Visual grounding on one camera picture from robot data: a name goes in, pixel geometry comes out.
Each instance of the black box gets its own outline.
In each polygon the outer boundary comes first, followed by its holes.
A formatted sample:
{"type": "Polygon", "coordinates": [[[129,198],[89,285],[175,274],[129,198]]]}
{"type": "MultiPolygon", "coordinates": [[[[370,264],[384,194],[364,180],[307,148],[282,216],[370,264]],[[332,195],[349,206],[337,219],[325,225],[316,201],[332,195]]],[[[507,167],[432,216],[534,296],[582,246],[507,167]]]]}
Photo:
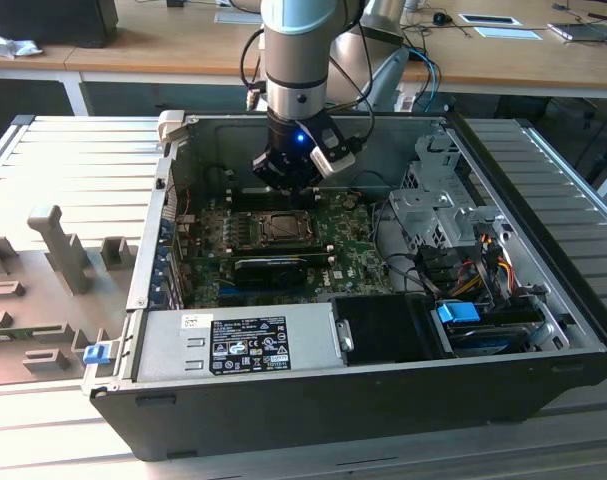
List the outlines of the black box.
{"type": "Polygon", "coordinates": [[[102,48],[116,33],[114,0],[2,0],[0,36],[102,48]]]}

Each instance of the wooden desk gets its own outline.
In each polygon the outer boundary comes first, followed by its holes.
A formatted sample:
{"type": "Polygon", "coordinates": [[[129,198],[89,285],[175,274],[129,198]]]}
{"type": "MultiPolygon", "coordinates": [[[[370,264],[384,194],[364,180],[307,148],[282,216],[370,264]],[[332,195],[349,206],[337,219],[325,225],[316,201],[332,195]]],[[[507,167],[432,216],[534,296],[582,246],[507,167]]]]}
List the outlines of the wooden desk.
{"type": "Polygon", "coordinates": [[[49,45],[44,53],[32,57],[17,57],[14,60],[0,57],[2,69],[29,70],[65,70],[65,60],[74,51],[74,47],[66,45],[49,45]]]}
{"type": "MultiPolygon", "coordinates": [[[[544,28],[550,22],[573,22],[572,15],[551,8],[553,0],[431,0],[444,7],[459,25],[458,13],[509,15],[524,27],[544,28]]],[[[216,7],[186,4],[168,9],[157,0],[116,0],[119,32],[104,49],[45,46],[45,55],[28,59],[0,58],[0,78],[58,80],[65,86],[77,115],[91,113],[84,82],[137,82],[241,85],[241,49],[256,25],[213,23],[216,7]]],[[[606,13],[607,5],[572,0],[579,13],[606,13]]],[[[405,22],[431,25],[434,10],[408,15],[405,22]]],[[[543,40],[483,38],[471,28],[466,38],[457,28],[431,28],[426,44],[441,67],[440,91],[607,98],[607,46],[563,44],[550,31],[543,40]]],[[[415,45],[420,36],[408,30],[415,45]]],[[[247,58],[248,72],[257,48],[247,58]]],[[[427,75],[412,62],[402,90],[411,95],[427,75]]]]}
{"type": "MultiPolygon", "coordinates": [[[[573,15],[553,10],[552,3],[552,0],[432,0],[430,5],[445,8],[457,25],[465,27],[470,24],[459,13],[511,16],[523,24],[512,28],[540,29],[548,23],[575,22],[573,15]]],[[[607,15],[605,4],[573,0],[570,5],[573,11],[583,14],[585,21],[594,21],[587,17],[588,12],[607,15]]],[[[467,38],[458,28],[433,26],[435,11],[425,9],[408,14],[403,23],[431,27],[425,42],[430,58],[441,67],[440,90],[607,97],[607,45],[564,43],[551,30],[535,31],[543,40],[515,40],[483,38],[473,28],[466,28],[471,35],[467,38]]],[[[415,46],[422,45],[419,34],[413,29],[406,31],[415,46]]],[[[412,62],[404,81],[416,84],[425,79],[425,66],[412,62]]]]}
{"type": "MultiPolygon", "coordinates": [[[[215,5],[167,8],[165,1],[116,3],[116,40],[108,48],[75,49],[65,62],[68,70],[238,76],[241,50],[258,28],[214,23],[215,5]]],[[[255,65],[257,45],[248,52],[248,66],[255,65]]]]}

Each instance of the warning label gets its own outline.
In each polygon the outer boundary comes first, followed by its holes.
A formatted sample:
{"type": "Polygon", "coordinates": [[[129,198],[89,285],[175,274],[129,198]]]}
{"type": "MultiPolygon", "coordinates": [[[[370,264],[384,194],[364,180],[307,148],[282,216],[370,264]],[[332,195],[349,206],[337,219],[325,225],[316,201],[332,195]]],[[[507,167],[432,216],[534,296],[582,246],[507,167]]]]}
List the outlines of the warning label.
{"type": "Polygon", "coordinates": [[[214,375],[292,368],[285,317],[215,320],[211,332],[214,375]]]}

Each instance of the blue wire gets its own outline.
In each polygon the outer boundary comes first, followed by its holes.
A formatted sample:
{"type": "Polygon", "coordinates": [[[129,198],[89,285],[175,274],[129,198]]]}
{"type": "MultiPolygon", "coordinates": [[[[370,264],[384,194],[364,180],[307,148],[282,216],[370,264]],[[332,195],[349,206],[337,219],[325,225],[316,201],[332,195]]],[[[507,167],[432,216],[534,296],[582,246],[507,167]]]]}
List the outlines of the blue wire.
{"type": "Polygon", "coordinates": [[[432,63],[432,60],[427,58],[421,52],[414,48],[408,48],[408,50],[417,55],[421,60],[423,60],[425,64],[430,68],[430,72],[432,73],[432,93],[430,94],[430,99],[425,104],[425,108],[423,109],[424,112],[427,112],[428,108],[430,108],[432,100],[434,100],[434,96],[436,95],[436,70],[434,69],[434,64],[432,63]]]}

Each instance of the white paper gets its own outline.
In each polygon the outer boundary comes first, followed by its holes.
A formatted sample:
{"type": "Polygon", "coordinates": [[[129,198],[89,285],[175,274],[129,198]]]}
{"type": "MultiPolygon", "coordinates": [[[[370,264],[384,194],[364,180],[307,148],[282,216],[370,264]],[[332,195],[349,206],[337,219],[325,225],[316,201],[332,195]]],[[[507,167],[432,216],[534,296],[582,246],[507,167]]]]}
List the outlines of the white paper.
{"type": "Polygon", "coordinates": [[[260,25],[263,19],[254,13],[218,10],[214,14],[214,23],[236,23],[242,25],[260,25]]]}
{"type": "Polygon", "coordinates": [[[512,38],[516,40],[543,40],[532,30],[517,30],[514,28],[474,27],[482,37],[512,38]]]}
{"type": "Polygon", "coordinates": [[[38,55],[43,53],[32,40],[10,40],[0,37],[0,57],[14,59],[27,55],[38,55]]]}

